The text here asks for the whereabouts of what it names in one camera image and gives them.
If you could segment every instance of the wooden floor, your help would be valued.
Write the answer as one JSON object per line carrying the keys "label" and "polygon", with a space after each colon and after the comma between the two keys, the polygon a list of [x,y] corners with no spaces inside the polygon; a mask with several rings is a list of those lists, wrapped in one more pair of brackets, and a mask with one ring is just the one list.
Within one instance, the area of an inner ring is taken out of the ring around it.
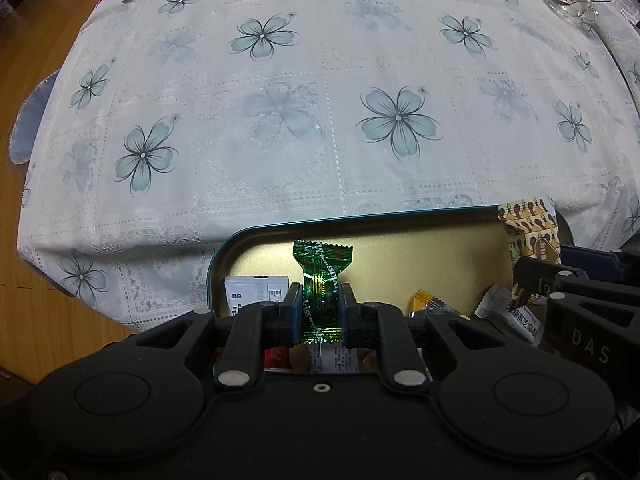
{"label": "wooden floor", "polygon": [[15,248],[26,167],[9,161],[9,133],[20,104],[62,65],[96,2],[26,0],[0,20],[0,367],[31,382],[130,333],[56,290]]}

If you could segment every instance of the white snack wrapper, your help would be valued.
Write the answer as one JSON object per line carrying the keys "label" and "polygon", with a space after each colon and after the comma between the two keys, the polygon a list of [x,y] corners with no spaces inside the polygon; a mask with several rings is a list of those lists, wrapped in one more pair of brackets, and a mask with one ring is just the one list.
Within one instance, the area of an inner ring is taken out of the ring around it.
{"label": "white snack wrapper", "polygon": [[357,348],[345,348],[341,343],[311,343],[306,348],[311,355],[311,373],[355,374],[358,371]]}
{"label": "white snack wrapper", "polygon": [[226,304],[235,316],[241,307],[258,301],[280,303],[289,290],[288,276],[227,276]]}
{"label": "white snack wrapper", "polygon": [[510,303],[511,291],[494,283],[480,300],[475,314],[480,319],[500,316],[509,328],[537,347],[544,331],[542,322],[526,305],[510,312]]}

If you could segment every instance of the brown patterned snack bag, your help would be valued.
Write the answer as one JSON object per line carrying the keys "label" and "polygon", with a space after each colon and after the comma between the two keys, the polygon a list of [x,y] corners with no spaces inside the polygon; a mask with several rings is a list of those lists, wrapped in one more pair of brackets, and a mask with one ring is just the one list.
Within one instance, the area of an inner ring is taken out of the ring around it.
{"label": "brown patterned snack bag", "polygon": [[[498,207],[498,218],[507,231],[511,270],[521,256],[560,263],[556,209],[548,198],[507,202]],[[531,294],[513,283],[511,309],[537,299],[537,294]]]}

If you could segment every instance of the green candy wrapper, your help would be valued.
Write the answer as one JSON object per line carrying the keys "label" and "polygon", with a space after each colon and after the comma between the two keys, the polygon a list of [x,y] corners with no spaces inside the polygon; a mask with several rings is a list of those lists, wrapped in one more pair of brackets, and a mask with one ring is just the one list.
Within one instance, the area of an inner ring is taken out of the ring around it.
{"label": "green candy wrapper", "polygon": [[353,247],[296,240],[293,257],[302,267],[302,341],[340,341],[338,274],[351,263]]}

